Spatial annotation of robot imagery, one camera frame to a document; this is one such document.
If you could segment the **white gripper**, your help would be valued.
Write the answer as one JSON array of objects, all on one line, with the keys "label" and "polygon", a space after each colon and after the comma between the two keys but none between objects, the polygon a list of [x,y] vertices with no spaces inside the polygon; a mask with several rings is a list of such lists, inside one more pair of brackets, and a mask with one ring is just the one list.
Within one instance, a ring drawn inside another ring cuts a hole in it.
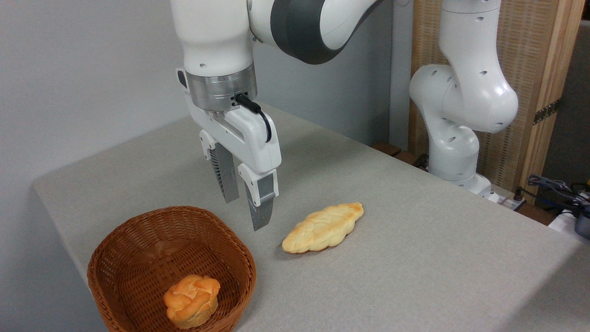
[{"label": "white gripper", "polygon": [[268,225],[278,196],[276,168],[282,162],[276,127],[253,102],[257,96],[255,69],[219,77],[200,77],[177,69],[192,119],[203,130],[205,159],[229,203],[239,198],[234,154],[243,163],[238,172],[245,183],[255,231]]}]

